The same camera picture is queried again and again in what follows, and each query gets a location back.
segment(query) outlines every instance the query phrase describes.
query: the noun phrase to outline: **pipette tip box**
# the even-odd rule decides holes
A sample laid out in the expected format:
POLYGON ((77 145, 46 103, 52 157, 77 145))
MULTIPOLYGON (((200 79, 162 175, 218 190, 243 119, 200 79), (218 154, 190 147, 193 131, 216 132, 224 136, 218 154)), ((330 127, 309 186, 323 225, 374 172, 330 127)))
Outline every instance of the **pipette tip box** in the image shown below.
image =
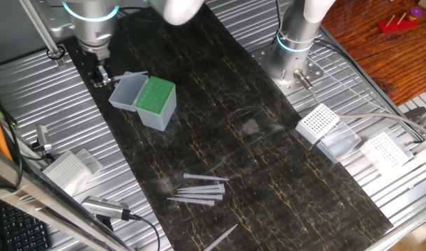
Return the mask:
POLYGON ((145 126, 164 131, 176 109, 176 85, 173 82, 150 77, 135 107, 145 126))

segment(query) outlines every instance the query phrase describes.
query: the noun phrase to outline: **white box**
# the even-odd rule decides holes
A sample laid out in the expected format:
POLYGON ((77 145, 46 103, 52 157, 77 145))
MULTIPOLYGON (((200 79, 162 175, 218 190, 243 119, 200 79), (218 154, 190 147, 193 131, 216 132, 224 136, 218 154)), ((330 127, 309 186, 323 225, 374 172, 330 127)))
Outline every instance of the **white box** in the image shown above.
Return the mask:
POLYGON ((296 130, 310 143, 315 144, 321 139, 340 118, 324 104, 318 105, 304 119, 301 119, 296 130))

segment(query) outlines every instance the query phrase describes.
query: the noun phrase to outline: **clear plastic box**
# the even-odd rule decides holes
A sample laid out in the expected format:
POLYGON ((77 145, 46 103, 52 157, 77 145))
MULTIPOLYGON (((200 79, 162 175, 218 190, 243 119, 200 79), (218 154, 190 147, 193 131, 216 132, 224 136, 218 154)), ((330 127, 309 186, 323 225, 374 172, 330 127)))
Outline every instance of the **clear plastic box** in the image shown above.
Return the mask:
POLYGON ((164 131, 177 106, 176 85, 150 77, 140 94, 136 109, 145 126, 164 131))
POLYGON ((81 162, 90 169, 92 175, 97 174, 102 169, 100 164, 86 149, 82 149, 75 155, 81 162))
POLYGON ((70 196, 81 190, 102 165, 86 150, 77 155, 66 151, 43 173, 70 196))
POLYGON ((149 78, 146 75, 134 73, 125 73, 124 75, 133 76, 124 77, 120 80, 115 91, 110 96, 109 102, 116 108, 135 112, 135 103, 149 78))
POLYGON ((360 141, 361 138, 346 123, 341 122, 317 146, 332 162, 338 163, 360 141))
POLYGON ((70 151, 61 155, 43 173, 70 196, 73 196, 92 176, 91 170, 70 151))

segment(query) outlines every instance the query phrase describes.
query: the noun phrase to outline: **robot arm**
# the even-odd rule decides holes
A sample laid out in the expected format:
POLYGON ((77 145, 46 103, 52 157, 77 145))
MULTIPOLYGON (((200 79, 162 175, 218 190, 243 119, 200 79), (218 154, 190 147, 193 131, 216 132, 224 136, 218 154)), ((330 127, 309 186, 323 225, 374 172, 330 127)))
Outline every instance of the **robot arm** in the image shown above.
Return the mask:
POLYGON ((335 0, 306 0, 304 18, 311 23, 321 22, 335 0))
MULTIPOLYGON (((66 0, 66 18, 56 15, 48 4, 34 1, 38 13, 48 24, 50 33, 60 36, 65 27, 70 27, 81 48, 96 54, 99 61, 110 56, 110 39, 116 27, 115 15, 122 0, 66 0)), ((165 21, 181 25, 189 21, 199 11, 204 0, 148 0, 165 21)))

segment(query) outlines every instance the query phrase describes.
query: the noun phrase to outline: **wooden table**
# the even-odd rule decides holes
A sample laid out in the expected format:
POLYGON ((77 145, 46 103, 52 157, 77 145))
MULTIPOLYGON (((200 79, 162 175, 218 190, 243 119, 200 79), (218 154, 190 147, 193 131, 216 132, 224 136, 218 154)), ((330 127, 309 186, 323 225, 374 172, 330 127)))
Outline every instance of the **wooden table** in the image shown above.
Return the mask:
POLYGON ((416 29, 382 34, 376 24, 400 18, 417 3, 337 0, 323 22, 397 106, 426 92, 426 10, 416 29))

